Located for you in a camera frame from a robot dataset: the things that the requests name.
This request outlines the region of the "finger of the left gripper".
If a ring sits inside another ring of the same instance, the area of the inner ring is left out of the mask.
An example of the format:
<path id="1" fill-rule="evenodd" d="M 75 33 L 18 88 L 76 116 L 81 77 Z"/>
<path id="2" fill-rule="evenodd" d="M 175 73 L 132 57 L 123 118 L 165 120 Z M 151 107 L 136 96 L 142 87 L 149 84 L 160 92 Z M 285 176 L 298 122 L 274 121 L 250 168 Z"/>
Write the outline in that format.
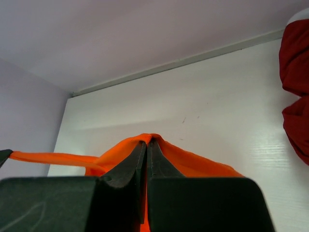
<path id="1" fill-rule="evenodd" d="M 10 149 L 5 149 L 5 150 L 0 151 L 0 168 L 3 166 L 6 160 L 10 157 L 12 152 L 13 151 Z"/>

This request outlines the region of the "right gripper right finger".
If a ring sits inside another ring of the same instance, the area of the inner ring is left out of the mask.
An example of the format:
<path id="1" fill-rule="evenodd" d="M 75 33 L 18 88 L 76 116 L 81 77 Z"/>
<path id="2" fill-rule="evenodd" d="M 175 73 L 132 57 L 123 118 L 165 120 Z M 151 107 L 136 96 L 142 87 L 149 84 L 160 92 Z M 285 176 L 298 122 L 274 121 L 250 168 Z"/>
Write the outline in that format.
<path id="1" fill-rule="evenodd" d="M 147 149 L 152 232 L 273 232 L 259 186 L 245 177 L 186 177 L 156 140 Z"/>

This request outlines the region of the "orange t shirt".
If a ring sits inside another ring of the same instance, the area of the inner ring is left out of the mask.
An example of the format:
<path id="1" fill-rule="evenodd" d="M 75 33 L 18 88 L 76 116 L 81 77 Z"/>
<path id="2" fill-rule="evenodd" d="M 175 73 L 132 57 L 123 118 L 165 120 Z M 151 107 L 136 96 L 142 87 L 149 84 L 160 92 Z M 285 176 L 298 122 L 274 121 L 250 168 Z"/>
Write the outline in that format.
<path id="1" fill-rule="evenodd" d="M 226 164 L 185 151 L 154 133 L 143 133 L 126 138 L 100 157 L 67 153 L 26 153 L 9 150 L 9 154 L 5 158 L 23 162 L 84 167 L 85 176 L 101 176 L 127 158 L 138 142 L 144 142 L 149 147 L 152 139 L 158 142 L 167 160 L 186 177 L 243 177 L 242 174 Z"/>

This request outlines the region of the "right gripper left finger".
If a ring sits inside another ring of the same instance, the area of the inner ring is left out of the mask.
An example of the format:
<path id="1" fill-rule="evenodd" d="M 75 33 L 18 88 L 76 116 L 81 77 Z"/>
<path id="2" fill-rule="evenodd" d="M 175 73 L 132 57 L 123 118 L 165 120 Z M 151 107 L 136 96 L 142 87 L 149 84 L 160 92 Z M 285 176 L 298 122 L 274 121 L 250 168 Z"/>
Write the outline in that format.
<path id="1" fill-rule="evenodd" d="M 3 232 L 138 232 L 147 146 L 96 176 L 20 177 L 0 183 Z"/>

